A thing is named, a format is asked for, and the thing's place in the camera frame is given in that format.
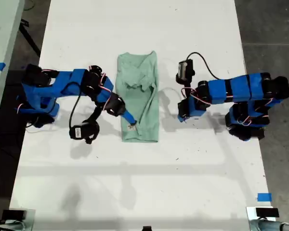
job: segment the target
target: floor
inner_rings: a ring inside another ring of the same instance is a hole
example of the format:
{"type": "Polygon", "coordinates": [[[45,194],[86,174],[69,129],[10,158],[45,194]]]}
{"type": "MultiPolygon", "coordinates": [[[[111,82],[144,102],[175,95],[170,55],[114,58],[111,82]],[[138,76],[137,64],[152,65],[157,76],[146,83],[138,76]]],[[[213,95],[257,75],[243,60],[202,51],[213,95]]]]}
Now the floor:
{"type": "MultiPolygon", "coordinates": [[[[50,0],[26,0],[23,19],[30,22],[29,33],[41,48],[50,0]]],[[[270,72],[289,80],[289,0],[236,0],[236,9],[247,72],[270,72]]],[[[24,135],[25,122],[6,103],[20,92],[27,63],[39,59],[21,34],[17,35],[7,86],[0,108],[0,217],[9,207],[14,177],[24,135]]],[[[282,221],[289,223],[289,99],[269,111],[271,124],[260,141],[263,165],[273,206],[282,221]]]]}

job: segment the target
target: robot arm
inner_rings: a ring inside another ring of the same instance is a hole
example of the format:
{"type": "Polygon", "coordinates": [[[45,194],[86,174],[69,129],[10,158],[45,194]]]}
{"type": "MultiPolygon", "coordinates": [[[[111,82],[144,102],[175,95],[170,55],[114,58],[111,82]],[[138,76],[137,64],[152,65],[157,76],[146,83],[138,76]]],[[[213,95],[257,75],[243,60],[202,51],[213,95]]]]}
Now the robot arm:
{"type": "Polygon", "coordinates": [[[55,71],[42,70],[38,66],[29,64],[22,85],[26,98],[19,98],[21,103],[17,113],[24,114],[27,122],[37,128],[54,121],[59,111],[57,98],[72,95],[78,96],[69,119],[69,134],[72,139],[85,139],[87,143],[95,140],[99,133],[96,120],[103,110],[113,116],[122,116],[131,126],[137,122],[126,110],[122,98],[112,92],[113,84],[98,66],[90,66],[89,71],[86,69],[55,71]],[[74,110],[80,97],[84,95],[94,101],[96,108],[88,119],[72,126],[74,110]]]}
{"type": "Polygon", "coordinates": [[[190,87],[193,75],[191,59],[179,63],[176,81],[184,85],[186,94],[186,98],[178,103],[179,120],[182,122],[193,116],[202,116],[212,104],[234,102],[225,116],[226,126],[230,134],[244,141],[251,137],[263,138],[262,128],[270,122],[268,110],[289,97],[287,78],[271,79],[269,73],[232,79],[218,79],[213,75],[216,80],[200,81],[196,89],[190,87]]]}

